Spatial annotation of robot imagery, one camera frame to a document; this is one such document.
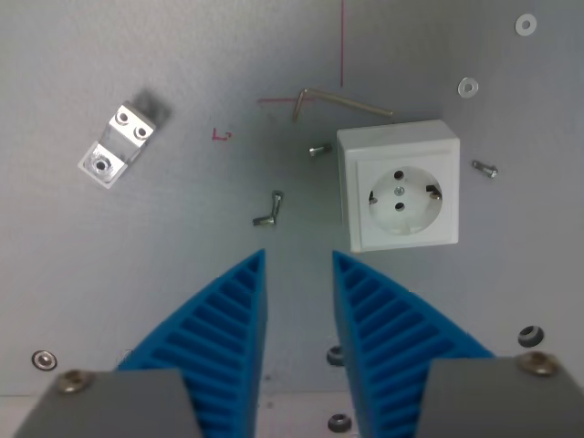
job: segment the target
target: small metal screw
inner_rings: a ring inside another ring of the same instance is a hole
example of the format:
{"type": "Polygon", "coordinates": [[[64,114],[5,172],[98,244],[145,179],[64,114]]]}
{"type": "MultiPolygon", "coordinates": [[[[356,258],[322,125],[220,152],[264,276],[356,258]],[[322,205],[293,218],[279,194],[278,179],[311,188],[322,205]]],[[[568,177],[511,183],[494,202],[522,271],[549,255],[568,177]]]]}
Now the small metal screw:
{"type": "Polygon", "coordinates": [[[483,162],[473,161],[473,167],[484,172],[489,178],[495,178],[499,174],[499,170],[495,166],[487,166],[483,162]]]}
{"type": "Polygon", "coordinates": [[[558,373],[558,360],[541,351],[530,351],[516,358],[517,366],[536,376],[551,377],[558,373]]]}
{"type": "Polygon", "coordinates": [[[35,368],[41,371],[52,371],[57,367],[57,358],[45,349],[35,351],[31,360],[35,368]]]}
{"type": "Polygon", "coordinates": [[[345,361],[343,359],[343,348],[340,345],[336,345],[328,349],[327,362],[328,365],[333,367],[342,367],[345,365],[345,361]]]}
{"type": "Polygon", "coordinates": [[[272,192],[272,213],[269,216],[257,217],[254,219],[254,226],[260,225],[275,225],[277,214],[280,212],[280,206],[282,205],[282,199],[284,198],[284,193],[279,190],[274,190],[272,192]]]}
{"type": "Polygon", "coordinates": [[[93,382],[94,377],[93,372],[83,370],[71,370],[59,374],[57,379],[58,391],[62,394],[82,392],[93,382]]]}
{"type": "Polygon", "coordinates": [[[280,212],[282,198],[284,198],[283,192],[280,192],[279,190],[274,190],[272,192],[272,216],[274,216],[274,218],[276,218],[277,214],[280,212]]]}
{"type": "Polygon", "coordinates": [[[310,148],[308,152],[310,152],[311,157],[316,157],[317,155],[324,155],[325,153],[329,153],[332,151],[332,144],[325,143],[322,146],[318,146],[317,148],[310,148]]]}
{"type": "Polygon", "coordinates": [[[328,429],[334,433],[344,433],[350,431],[353,421],[344,413],[336,413],[328,419],[328,429]]]}
{"type": "Polygon", "coordinates": [[[275,224],[276,224],[276,218],[274,216],[272,216],[271,214],[269,216],[257,217],[256,219],[254,219],[254,226],[275,225],[275,224]]]}

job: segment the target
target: red drawn mark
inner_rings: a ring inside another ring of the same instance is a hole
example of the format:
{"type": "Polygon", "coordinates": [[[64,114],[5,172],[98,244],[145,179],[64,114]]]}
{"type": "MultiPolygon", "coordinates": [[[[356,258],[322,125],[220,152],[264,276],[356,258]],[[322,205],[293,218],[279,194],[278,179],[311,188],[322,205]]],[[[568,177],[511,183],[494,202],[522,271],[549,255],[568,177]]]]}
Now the red drawn mark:
{"type": "MultiPolygon", "coordinates": [[[[261,98],[258,99],[257,103],[280,103],[280,102],[296,102],[298,98],[261,98]]],[[[303,98],[303,102],[313,101],[314,98],[303,98]]]]}
{"type": "Polygon", "coordinates": [[[213,141],[227,141],[234,135],[231,132],[226,132],[225,134],[227,134],[227,137],[219,137],[217,135],[217,128],[213,128],[213,137],[211,137],[211,140],[213,140],[213,141]]]}
{"type": "Polygon", "coordinates": [[[345,0],[340,0],[340,86],[345,79],[345,0]]]}

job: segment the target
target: bolt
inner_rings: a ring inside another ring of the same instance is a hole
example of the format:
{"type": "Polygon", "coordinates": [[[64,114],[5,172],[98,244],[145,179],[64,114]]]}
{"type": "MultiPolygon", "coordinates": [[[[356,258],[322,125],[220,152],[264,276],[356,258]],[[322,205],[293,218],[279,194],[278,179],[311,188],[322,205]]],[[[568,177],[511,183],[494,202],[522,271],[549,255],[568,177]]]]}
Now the bolt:
{"type": "Polygon", "coordinates": [[[558,360],[541,351],[531,351],[516,358],[517,366],[526,372],[536,376],[550,377],[559,370],[558,360]]]}
{"type": "Polygon", "coordinates": [[[276,218],[272,214],[270,214],[269,216],[257,217],[256,219],[254,219],[254,226],[275,224],[276,218]]]}
{"type": "Polygon", "coordinates": [[[489,178],[495,178],[499,174],[499,170],[495,166],[487,166],[482,162],[473,161],[473,167],[486,173],[489,178]]]}
{"type": "Polygon", "coordinates": [[[274,216],[275,219],[280,211],[282,198],[284,198],[284,193],[280,192],[279,190],[274,190],[272,192],[272,216],[274,216]]]}
{"type": "Polygon", "coordinates": [[[74,394],[84,391],[92,382],[95,375],[89,371],[71,370],[59,374],[57,379],[58,391],[62,394],[74,394]]]}
{"type": "Polygon", "coordinates": [[[254,226],[259,225],[275,225],[277,214],[280,212],[280,205],[282,205],[282,199],[284,198],[284,193],[279,190],[274,190],[272,192],[272,213],[269,216],[257,217],[254,219],[254,226]]]}
{"type": "Polygon", "coordinates": [[[324,143],[322,146],[318,146],[317,148],[310,148],[308,152],[310,152],[311,157],[316,157],[317,155],[324,155],[325,153],[329,153],[332,151],[332,144],[324,143]]]}

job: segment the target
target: metal bracket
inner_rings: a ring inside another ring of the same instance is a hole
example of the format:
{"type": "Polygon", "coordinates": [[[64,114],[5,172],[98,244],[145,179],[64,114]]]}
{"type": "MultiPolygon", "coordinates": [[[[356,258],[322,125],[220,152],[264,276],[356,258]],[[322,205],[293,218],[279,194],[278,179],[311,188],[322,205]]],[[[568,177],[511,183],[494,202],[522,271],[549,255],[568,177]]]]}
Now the metal bracket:
{"type": "Polygon", "coordinates": [[[124,102],[78,167],[109,189],[140,154],[154,130],[156,126],[146,116],[124,102]]]}

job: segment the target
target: metal washer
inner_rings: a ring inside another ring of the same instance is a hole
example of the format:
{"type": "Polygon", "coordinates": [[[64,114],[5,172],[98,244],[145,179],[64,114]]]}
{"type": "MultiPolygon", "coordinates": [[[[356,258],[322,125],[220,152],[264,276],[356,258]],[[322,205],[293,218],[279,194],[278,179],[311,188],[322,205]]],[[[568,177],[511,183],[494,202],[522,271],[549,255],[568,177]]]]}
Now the metal washer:
{"type": "Polygon", "coordinates": [[[537,20],[531,14],[523,14],[515,23],[515,31],[522,37],[529,37],[536,31],[536,28],[537,20]]]}
{"type": "Polygon", "coordinates": [[[463,99],[470,99],[478,92],[478,82],[473,78],[464,78],[458,84],[458,94],[463,99]]]}
{"type": "Polygon", "coordinates": [[[45,349],[35,351],[30,359],[35,368],[41,371],[52,371],[57,367],[57,358],[45,349]]]}

